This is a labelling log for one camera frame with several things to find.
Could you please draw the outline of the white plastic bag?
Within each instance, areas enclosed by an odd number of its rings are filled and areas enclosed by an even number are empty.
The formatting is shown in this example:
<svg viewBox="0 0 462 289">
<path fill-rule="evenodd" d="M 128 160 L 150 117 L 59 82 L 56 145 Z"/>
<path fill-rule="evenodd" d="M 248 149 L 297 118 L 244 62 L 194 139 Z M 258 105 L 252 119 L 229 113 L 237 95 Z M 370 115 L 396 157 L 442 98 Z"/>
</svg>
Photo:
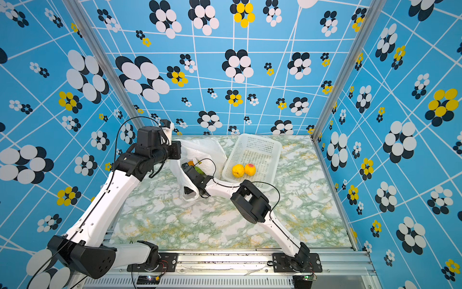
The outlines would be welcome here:
<svg viewBox="0 0 462 289">
<path fill-rule="evenodd" d="M 226 153 L 216 138 L 180 138 L 180 159 L 170 160 L 170 169 L 180 186 L 180 195 L 186 202 L 194 202 L 199 190 L 193 188 L 193 182 L 187 177 L 182 165 L 192 165 L 206 175 L 221 177 L 227 161 Z"/>
</svg>

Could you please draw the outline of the yellow fruit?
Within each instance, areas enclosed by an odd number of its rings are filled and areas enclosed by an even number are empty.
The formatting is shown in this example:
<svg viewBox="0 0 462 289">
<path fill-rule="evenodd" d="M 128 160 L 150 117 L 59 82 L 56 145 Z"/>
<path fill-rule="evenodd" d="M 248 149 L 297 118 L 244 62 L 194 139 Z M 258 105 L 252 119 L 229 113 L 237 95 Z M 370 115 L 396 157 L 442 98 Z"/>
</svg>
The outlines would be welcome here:
<svg viewBox="0 0 462 289">
<path fill-rule="evenodd" d="M 245 174 L 245 168 L 241 164 L 237 164 L 232 167 L 232 175 L 235 178 L 242 178 Z"/>
</svg>

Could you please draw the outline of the red orange fruit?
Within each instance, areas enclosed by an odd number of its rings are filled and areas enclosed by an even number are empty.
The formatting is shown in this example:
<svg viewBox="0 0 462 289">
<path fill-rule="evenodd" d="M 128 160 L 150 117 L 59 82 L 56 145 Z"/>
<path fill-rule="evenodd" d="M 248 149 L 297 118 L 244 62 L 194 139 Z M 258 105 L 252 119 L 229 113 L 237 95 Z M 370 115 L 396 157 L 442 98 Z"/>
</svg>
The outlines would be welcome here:
<svg viewBox="0 0 462 289">
<path fill-rule="evenodd" d="M 256 166 L 253 164 L 247 164 L 244 166 L 244 173 L 250 177 L 256 174 Z"/>
</svg>

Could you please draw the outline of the green fruit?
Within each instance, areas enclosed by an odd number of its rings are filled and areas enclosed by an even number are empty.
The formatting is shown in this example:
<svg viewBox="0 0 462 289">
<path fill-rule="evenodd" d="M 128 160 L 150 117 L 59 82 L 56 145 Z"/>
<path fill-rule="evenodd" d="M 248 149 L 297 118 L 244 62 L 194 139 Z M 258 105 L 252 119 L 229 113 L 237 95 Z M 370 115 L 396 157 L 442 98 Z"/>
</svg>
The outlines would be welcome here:
<svg viewBox="0 0 462 289">
<path fill-rule="evenodd" d="M 207 176 L 207 174 L 204 173 L 204 171 L 202 171 L 202 169 L 199 167 L 198 164 L 194 166 L 194 169 L 195 169 L 195 171 L 196 171 L 198 174 L 200 174 L 200 175 L 202 175 L 202 176 L 204 176 L 204 177 Z"/>
</svg>

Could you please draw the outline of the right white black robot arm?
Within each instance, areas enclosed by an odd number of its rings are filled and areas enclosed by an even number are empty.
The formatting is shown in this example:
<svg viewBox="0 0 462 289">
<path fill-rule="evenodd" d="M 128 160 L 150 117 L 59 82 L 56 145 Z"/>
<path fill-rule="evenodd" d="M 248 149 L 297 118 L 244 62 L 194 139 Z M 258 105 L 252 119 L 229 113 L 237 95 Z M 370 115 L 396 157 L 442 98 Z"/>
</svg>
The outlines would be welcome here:
<svg viewBox="0 0 462 289">
<path fill-rule="evenodd" d="M 312 268 L 310 249 L 294 237 L 279 221 L 269 199 L 251 181 L 241 183 L 221 182 L 199 173 L 194 166 L 181 165 L 182 175 L 188 178 L 186 193 L 196 192 L 200 196 L 219 196 L 230 200 L 242 217 L 262 227 L 281 247 L 292 269 L 303 272 Z"/>
</svg>

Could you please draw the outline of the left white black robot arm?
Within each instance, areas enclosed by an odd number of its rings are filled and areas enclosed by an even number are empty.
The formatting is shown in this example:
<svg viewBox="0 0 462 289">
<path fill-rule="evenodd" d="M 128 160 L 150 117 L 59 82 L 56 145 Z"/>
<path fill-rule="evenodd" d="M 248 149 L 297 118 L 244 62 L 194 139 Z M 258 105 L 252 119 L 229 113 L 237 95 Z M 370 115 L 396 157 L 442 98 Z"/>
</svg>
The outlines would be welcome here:
<svg viewBox="0 0 462 289">
<path fill-rule="evenodd" d="M 181 144 L 172 140 L 174 125 L 144 126 L 138 140 L 118 156 L 113 171 L 84 214 L 63 236 L 53 236 L 48 249 L 66 267 L 99 279 L 110 269 L 135 265 L 154 270 L 160 263 L 157 245 L 139 241 L 108 247 L 103 240 L 129 194 L 146 175 L 155 176 L 156 164 L 180 159 Z"/>
</svg>

